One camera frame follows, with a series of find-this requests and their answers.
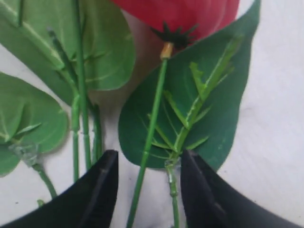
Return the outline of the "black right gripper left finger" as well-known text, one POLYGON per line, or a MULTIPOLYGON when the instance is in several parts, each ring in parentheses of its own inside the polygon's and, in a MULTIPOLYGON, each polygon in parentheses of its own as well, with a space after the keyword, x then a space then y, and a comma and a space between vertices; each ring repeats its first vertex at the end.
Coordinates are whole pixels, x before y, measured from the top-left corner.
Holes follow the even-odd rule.
POLYGON ((119 156, 106 150, 79 180, 5 228, 108 228, 117 200, 119 156))

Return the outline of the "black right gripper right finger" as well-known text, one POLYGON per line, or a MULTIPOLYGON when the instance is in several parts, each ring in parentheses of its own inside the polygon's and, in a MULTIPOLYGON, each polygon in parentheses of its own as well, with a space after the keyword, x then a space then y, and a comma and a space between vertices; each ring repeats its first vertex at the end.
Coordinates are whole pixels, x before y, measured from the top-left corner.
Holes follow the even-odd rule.
POLYGON ((297 228, 245 197, 190 149, 181 154, 181 197, 189 228, 297 228))

